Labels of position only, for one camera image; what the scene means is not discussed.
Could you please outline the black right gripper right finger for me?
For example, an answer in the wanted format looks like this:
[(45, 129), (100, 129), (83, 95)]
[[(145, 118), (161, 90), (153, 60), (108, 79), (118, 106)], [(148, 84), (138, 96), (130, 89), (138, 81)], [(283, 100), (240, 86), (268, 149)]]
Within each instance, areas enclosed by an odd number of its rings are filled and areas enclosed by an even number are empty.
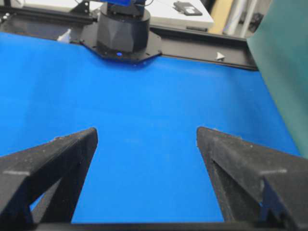
[(307, 228), (307, 159), (205, 127), (196, 136), (225, 221)]

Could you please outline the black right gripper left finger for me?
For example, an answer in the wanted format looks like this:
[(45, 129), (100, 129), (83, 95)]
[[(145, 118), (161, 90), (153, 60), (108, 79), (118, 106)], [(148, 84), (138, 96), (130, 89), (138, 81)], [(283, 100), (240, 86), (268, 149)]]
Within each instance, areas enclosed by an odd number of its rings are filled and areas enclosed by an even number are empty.
[(71, 222), (97, 144), (89, 128), (2, 156), (1, 226)]

